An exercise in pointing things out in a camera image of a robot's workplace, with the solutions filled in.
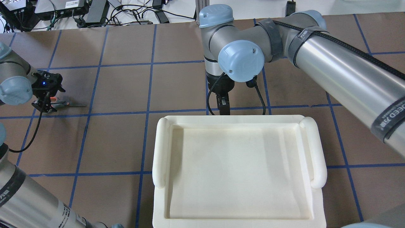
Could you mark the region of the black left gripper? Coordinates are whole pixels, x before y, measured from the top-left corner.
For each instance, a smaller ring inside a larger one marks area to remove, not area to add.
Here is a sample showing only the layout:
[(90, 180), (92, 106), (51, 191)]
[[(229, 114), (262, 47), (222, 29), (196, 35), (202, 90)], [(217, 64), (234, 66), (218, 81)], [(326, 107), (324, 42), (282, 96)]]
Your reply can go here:
[[(36, 82), (32, 84), (32, 92), (37, 98), (44, 98), (48, 92), (50, 93), (50, 97), (55, 97), (58, 91), (66, 92), (66, 90), (62, 88), (63, 77), (59, 73), (38, 71), (32, 73), (32, 76), (36, 78)], [(58, 102), (50, 102), (48, 105), (43, 100), (35, 100), (32, 102), (32, 106), (39, 112), (57, 112), (58, 110), (55, 108), (55, 105), (58, 105)]]

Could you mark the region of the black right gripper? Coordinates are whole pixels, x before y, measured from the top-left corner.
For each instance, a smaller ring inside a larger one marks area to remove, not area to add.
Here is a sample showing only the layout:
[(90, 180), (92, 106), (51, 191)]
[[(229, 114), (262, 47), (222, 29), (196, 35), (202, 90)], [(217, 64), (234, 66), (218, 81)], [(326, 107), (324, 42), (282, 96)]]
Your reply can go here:
[(234, 88), (235, 82), (230, 79), (227, 74), (224, 74), (223, 76), (212, 75), (207, 71), (206, 78), (209, 90), (217, 94), (217, 108), (220, 115), (230, 115), (229, 95), (226, 94), (228, 94)]

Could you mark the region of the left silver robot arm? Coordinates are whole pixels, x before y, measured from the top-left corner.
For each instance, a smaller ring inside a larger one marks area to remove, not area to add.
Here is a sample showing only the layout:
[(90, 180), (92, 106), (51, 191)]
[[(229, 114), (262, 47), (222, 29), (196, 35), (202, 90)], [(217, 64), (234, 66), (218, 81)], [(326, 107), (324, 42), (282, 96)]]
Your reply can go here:
[[(62, 76), (36, 70), (11, 47), (1, 43), (1, 105), (21, 105), (36, 100), (32, 106), (40, 115), (55, 112), (52, 98), (62, 88)], [(6, 228), (105, 228), (102, 222), (90, 222), (59, 200), (23, 170), (12, 164), (5, 143), (6, 128), (1, 125), (1, 227)]]

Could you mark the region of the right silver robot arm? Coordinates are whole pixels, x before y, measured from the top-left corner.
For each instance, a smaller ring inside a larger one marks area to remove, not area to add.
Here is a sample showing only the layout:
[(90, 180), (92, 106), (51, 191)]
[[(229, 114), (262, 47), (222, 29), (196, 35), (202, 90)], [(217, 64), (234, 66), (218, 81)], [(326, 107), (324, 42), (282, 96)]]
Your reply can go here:
[(331, 36), (318, 11), (270, 18), (239, 30), (226, 4), (202, 8), (206, 77), (219, 99), (233, 82), (249, 82), (265, 63), (287, 57), (399, 154), (405, 151), (404, 73)]

